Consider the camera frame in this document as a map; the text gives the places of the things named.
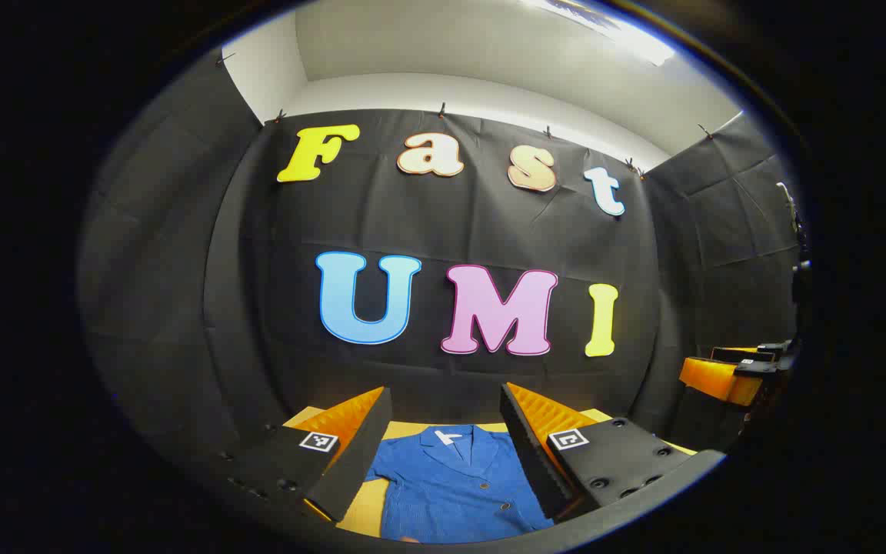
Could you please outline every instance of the letter m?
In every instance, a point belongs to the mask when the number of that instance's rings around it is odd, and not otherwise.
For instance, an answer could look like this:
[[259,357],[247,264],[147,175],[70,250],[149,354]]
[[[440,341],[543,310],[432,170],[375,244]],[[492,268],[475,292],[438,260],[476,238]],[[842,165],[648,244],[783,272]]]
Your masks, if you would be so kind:
[[551,348],[545,339],[549,298],[559,277],[549,271],[531,270],[521,274],[518,283],[502,302],[495,281],[479,265],[455,265],[447,278],[457,287],[454,301],[453,329],[440,347],[451,354],[472,354],[478,341],[471,336],[474,322],[488,351],[496,352],[511,327],[517,323],[508,352],[515,355],[541,355]]

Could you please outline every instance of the black wall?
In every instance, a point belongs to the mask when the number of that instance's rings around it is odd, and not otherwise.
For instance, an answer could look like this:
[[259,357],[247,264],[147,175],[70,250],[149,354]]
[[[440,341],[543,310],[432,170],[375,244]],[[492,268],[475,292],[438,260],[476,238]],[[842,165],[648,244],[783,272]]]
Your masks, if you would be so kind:
[[646,173],[661,325],[632,418],[651,431],[671,424],[684,358],[794,335],[798,243],[778,182],[799,187],[746,115]]
[[114,401],[163,449],[237,436],[202,311],[208,243],[261,124],[209,52],[113,144],[88,200],[78,300]]

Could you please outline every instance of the letter u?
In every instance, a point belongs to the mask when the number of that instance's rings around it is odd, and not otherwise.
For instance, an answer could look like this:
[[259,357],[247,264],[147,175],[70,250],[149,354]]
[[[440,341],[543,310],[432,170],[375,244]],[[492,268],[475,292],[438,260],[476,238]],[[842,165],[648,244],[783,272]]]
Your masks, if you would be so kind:
[[422,263],[414,257],[384,256],[378,267],[388,274],[385,316],[366,322],[355,314],[355,287],[358,271],[365,269],[365,257],[351,252],[324,252],[316,259],[320,268],[320,320],[333,336],[354,344],[382,344],[395,339],[408,325],[412,276]]

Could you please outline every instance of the white ceiling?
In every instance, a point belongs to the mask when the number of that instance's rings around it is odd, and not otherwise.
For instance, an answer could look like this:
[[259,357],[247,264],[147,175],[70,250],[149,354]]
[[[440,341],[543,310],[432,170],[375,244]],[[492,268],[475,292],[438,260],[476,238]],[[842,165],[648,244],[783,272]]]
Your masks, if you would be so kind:
[[580,106],[676,154],[741,110],[678,54],[661,67],[519,0],[317,0],[296,11],[306,78],[435,73]]

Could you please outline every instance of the blue shirt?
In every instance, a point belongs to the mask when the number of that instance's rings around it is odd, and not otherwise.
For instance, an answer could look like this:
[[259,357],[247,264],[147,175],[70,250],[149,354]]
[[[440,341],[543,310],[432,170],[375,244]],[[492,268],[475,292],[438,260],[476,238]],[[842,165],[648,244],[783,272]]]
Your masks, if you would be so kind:
[[382,441],[365,481],[378,477],[389,480],[383,539],[478,542],[552,526],[506,432],[457,425]]

